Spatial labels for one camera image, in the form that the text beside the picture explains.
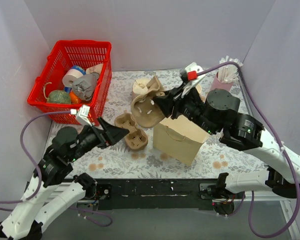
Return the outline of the brown pulp cup carrier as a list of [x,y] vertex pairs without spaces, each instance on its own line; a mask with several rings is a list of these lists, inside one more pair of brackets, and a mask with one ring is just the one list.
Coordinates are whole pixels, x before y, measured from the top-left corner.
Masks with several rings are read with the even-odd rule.
[[114,120],[115,126],[129,130],[124,137],[127,146],[134,151],[143,150],[148,144],[148,135],[138,127],[135,117],[131,113],[123,113]]

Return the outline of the kraft paper bag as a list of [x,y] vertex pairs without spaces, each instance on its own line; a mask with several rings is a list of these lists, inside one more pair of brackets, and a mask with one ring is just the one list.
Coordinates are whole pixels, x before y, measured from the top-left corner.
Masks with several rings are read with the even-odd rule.
[[176,160],[191,165],[202,144],[210,135],[188,120],[166,118],[153,128],[153,147]]

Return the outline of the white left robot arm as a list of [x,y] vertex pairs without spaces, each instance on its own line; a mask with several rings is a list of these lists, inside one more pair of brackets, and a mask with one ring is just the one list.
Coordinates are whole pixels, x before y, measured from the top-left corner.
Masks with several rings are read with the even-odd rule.
[[129,130],[98,118],[101,128],[86,125],[81,132],[63,127],[53,138],[38,163],[21,202],[0,222],[0,238],[37,240],[47,227],[75,202],[91,200],[97,193],[97,181],[87,173],[74,176],[70,186],[50,202],[48,198],[73,170],[72,162],[93,148],[105,149],[121,141]]

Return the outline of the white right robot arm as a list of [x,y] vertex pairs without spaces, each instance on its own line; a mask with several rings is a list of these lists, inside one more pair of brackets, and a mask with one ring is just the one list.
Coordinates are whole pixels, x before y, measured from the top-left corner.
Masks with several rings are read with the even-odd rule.
[[227,199],[244,191],[272,191],[290,198],[297,198],[297,187],[283,155],[286,151],[300,184],[300,155],[277,143],[263,124],[248,114],[239,113],[240,99],[224,89],[215,89],[201,101],[196,90],[181,97],[176,88],[153,97],[153,102],[167,118],[183,115],[210,135],[221,133],[219,141],[227,147],[250,154],[261,160],[266,169],[240,173],[219,174],[214,185],[202,190],[206,199]]

